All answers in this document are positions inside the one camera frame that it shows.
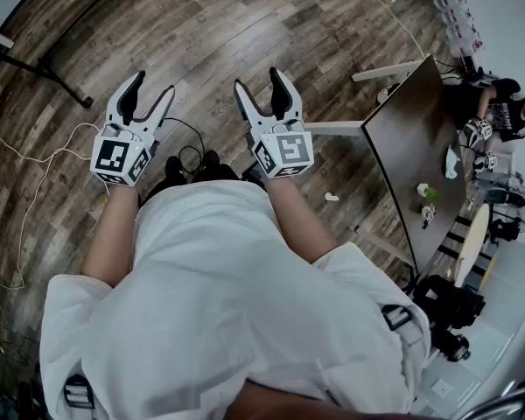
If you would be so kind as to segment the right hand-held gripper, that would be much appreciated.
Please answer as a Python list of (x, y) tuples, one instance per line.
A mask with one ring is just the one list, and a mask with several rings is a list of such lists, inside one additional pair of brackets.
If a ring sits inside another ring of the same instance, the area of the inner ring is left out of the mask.
[(302, 99), (291, 80), (276, 67), (269, 76), (272, 114), (259, 107), (240, 80), (234, 81), (234, 95), (249, 126), (250, 150), (263, 174), (269, 179), (291, 177), (313, 166), (312, 135), (305, 130)]

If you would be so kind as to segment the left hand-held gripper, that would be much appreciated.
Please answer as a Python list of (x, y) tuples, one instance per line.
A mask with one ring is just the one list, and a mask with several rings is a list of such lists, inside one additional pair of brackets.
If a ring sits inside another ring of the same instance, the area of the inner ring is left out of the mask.
[(155, 155), (155, 133), (172, 105), (175, 87), (164, 89), (148, 113), (132, 122), (144, 77), (144, 70), (135, 73), (109, 98), (107, 123), (95, 137), (90, 171), (107, 184), (135, 186)]

